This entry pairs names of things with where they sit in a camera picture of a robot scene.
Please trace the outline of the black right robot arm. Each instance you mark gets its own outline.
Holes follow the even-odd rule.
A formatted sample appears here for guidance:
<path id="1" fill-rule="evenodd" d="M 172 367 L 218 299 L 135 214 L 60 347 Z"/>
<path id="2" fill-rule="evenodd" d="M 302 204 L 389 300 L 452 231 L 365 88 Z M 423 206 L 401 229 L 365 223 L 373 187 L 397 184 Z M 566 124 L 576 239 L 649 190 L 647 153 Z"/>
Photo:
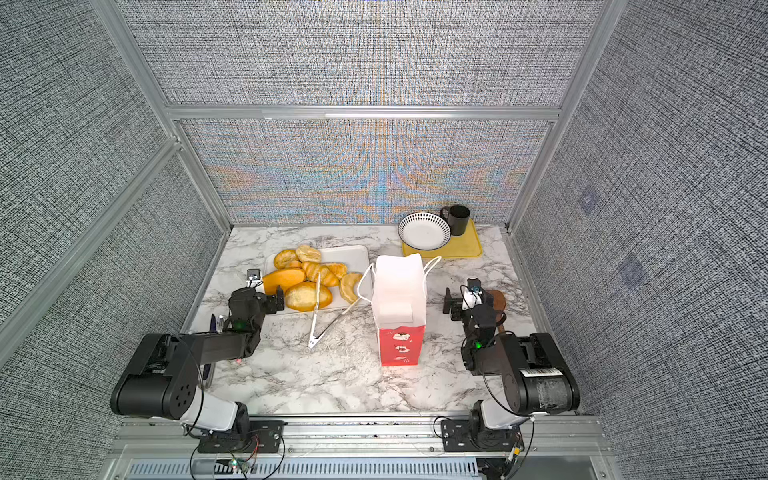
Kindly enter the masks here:
<path id="1" fill-rule="evenodd" d="M 478 432 L 512 429 L 536 414 L 556 415 L 580 407 L 581 395 L 554 338 L 548 333 L 518 336 L 500 329 L 506 313 L 500 298 L 469 279 L 454 295 L 445 291 L 443 313 L 462 324 L 464 367 L 484 383 L 496 376 L 502 392 L 491 392 L 471 410 Z"/>

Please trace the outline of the crescent croissant bread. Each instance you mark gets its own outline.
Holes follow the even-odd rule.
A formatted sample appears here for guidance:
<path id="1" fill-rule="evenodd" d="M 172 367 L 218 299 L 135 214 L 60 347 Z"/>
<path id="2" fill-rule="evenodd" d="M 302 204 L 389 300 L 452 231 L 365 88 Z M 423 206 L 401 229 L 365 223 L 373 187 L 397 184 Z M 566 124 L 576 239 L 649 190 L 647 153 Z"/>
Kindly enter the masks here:
<path id="1" fill-rule="evenodd" d="M 349 304 L 354 304 L 358 300 L 356 287 L 361 279 L 362 279 L 361 273 L 348 272 L 340 280 L 340 283 L 339 283 L 340 295 Z"/>

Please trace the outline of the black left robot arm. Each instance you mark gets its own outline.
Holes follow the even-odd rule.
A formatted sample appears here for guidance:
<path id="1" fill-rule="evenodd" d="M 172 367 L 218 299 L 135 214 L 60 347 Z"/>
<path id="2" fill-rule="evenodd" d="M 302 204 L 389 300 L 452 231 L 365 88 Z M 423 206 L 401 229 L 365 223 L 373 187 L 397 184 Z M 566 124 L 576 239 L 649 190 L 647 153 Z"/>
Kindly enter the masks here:
<path id="1" fill-rule="evenodd" d="M 189 429 L 240 441 L 251 439 L 245 405 L 207 394 L 203 370 L 209 364 L 252 356 L 265 317 L 284 309 L 282 288 L 268 295 L 244 287 L 231 294 L 221 331 L 145 335 L 112 391 L 112 412 L 174 420 Z"/>

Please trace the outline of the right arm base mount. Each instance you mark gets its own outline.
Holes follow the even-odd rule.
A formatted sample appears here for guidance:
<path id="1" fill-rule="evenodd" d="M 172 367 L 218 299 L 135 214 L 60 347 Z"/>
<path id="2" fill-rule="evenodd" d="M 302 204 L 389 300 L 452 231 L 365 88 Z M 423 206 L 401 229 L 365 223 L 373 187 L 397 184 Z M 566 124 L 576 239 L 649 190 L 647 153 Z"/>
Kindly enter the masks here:
<path id="1" fill-rule="evenodd" d="M 518 427 L 509 430 L 491 430 L 467 419 L 438 417 L 433 431 L 442 441 L 445 452 L 516 452 L 525 449 Z"/>

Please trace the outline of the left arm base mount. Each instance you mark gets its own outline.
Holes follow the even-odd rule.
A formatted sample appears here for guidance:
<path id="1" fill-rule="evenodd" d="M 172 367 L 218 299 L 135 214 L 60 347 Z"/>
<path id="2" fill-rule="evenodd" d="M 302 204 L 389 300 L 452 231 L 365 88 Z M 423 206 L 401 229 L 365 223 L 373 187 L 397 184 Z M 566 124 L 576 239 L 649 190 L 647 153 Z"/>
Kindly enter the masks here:
<path id="1" fill-rule="evenodd" d="M 250 421 L 243 431 L 208 431 L 200 436 L 197 452 L 203 454 L 277 453 L 282 445 L 285 423 L 275 420 Z"/>

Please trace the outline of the white and red paper bag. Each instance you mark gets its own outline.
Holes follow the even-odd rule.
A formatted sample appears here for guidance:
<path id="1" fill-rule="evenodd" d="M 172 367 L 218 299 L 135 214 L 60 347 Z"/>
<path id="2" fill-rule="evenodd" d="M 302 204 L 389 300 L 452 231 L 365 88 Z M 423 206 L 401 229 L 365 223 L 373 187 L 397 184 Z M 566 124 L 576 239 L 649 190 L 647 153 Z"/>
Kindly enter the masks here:
<path id="1" fill-rule="evenodd" d="M 382 366 L 419 363 L 426 329 L 427 278 L 441 260 L 437 256 L 424 262 L 419 254 L 381 255 L 364 272 L 365 279 L 372 279 L 372 293 L 366 296 L 357 287 L 356 295 L 371 304 Z"/>

